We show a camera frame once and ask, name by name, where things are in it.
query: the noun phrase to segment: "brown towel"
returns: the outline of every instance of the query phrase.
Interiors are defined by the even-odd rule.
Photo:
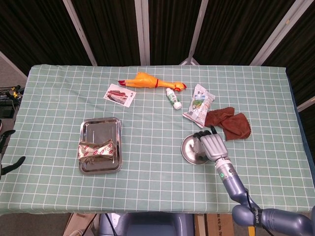
[[[246,139],[251,134],[251,127],[243,113],[234,115],[233,107],[209,111],[205,126],[220,126],[225,133],[225,140]]]

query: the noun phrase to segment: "food wrapper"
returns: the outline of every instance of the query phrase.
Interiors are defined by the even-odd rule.
[[[81,141],[78,148],[78,158],[81,162],[93,164],[94,162],[113,160],[115,145],[112,140],[103,144],[93,144]]]
[[[215,98],[216,97],[209,93],[203,86],[197,84],[192,95],[188,112],[183,113],[183,116],[194,121],[200,128],[203,128],[208,109]]]

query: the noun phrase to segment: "rubber chicken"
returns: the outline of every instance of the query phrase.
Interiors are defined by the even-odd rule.
[[[149,75],[144,72],[138,72],[136,77],[133,80],[119,80],[118,83],[122,86],[130,86],[136,88],[156,88],[156,87],[167,87],[175,91],[182,91],[186,89],[186,85],[180,82],[166,82],[159,80],[152,75]]]

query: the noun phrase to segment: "table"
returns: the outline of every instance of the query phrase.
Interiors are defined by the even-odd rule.
[[[111,83],[138,71],[184,82],[183,109],[173,109],[165,88],[129,88],[137,92],[129,108],[103,98]],[[192,165],[181,155],[182,140],[200,131],[182,116],[197,83],[216,96],[211,110],[232,106],[251,124],[248,139],[226,146],[252,198],[263,208],[311,210],[315,190],[285,68],[37,65],[2,163],[27,158],[1,179],[0,213],[231,212],[235,203],[214,164]],[[123,167],[85,176],[76,158],[80,124],[112,116],[123,126]]]

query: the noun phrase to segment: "floor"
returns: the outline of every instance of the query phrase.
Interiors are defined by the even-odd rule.
[[[25,86],[26,80],[20,76],[12,67],[0,58],[0,87]],[[1,133],[12,129],[15,119],[2,119],[3,127]],[[62,236],[70,214],[6,214],[0,216],[0,236]],[[248,229],[234,223],[234,234],[236,236],[248,235]],[[257,229],[257,235],[268,236],[262,229]]]

